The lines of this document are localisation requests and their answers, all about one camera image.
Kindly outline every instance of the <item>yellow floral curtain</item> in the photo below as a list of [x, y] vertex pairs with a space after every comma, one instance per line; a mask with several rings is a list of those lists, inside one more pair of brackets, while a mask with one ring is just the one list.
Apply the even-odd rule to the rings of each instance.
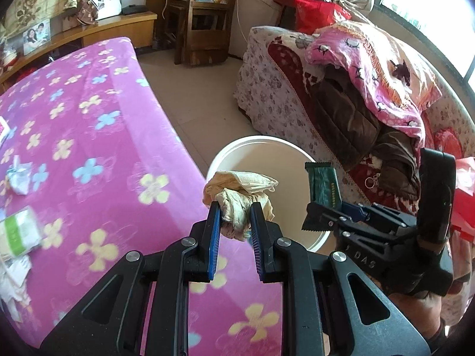
[[0, 38], [23, 33], [35, 23], [55, 17], [77, 0], [13, 0], [0, 23]]

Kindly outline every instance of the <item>green and white package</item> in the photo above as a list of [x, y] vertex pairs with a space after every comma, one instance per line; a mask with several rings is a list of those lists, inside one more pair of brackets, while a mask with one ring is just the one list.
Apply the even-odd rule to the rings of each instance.
[[0, 222], [0, 256], [3, 260], [30, 252], [41, 243], [40, 225], [29, 206]]

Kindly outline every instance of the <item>window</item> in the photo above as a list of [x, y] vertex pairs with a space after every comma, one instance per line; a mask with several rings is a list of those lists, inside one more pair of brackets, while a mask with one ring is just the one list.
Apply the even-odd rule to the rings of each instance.
[[424, 37], [423, 42], [429, 40], [475, 91], [475, 10], [468, 0], [381, 0], [380, 4], [411, 24], [410, 30], [422, 34], [418, 37]]

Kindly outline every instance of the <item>white cord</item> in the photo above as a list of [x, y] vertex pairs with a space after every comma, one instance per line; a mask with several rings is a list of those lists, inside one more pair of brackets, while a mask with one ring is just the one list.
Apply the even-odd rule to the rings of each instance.
[[165, 0], [165, 6], [163, 7], [163, 10], [162, 10], [162, 17], [163, 17], [163, 20], [165, 20], [165, 9], [167, 9], [167, 4], [168, 4], [168, 0]]
[[239, 0], [236, 0], [236, 17], [238, 18], [237, 21], [238, 21], [238, 26], [239, 26], [239, 30], [241, 31], [241, 35], [242, 37], [244, 38], [244, 41], [246, 42], [246, 44], [248, 43], [248, 39], [247, 37], [244, 36], [244, 33], [242, 32], [242, 28], [241, 28], [241, 22], [239, 21]]

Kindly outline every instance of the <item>window frame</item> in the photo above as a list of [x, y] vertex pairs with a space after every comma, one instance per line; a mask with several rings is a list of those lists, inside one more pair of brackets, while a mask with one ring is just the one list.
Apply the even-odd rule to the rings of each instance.
[[454, 67], [454, 65], [451, 63], [451, 61], [440, 51], [440, 49], [437, 48], [437, 46], [429, 40], [426, 35], [424, 35], [420, 30], [418, 30], [414, 25], [412, 25], [409, 21], [404, 19], [403, 17], [399, 16], [395, 11], [392, 9], [386, 7], [385, 5], [382, 4], [383, 0], [374, 0], [374, 9], [377, 11], [385, 14], [388, 16], [390, 19], [394, 20], [396, 23], [404, 27], [405, 30], [409, 31], [412, 33], [419, 41], [426, 46], [429, 51], [434, 53], [442, 62], [443, 64], [447, 67], [447, 69], [450, 71], [452, 76], [457, 80], [459, 85], [462, 87], [463, 91], [467, 96], [470, 98], [471, 104], [475, 106], [475, 89], [473, 89], [469, 84], [468, 80], [472, 76], [475, 70], [475, 54], [474, 58], [472, 59], [472, 63], [470, 64], [470, 67], [465, 74], [465, 76], [462, 76], [460, 72]]

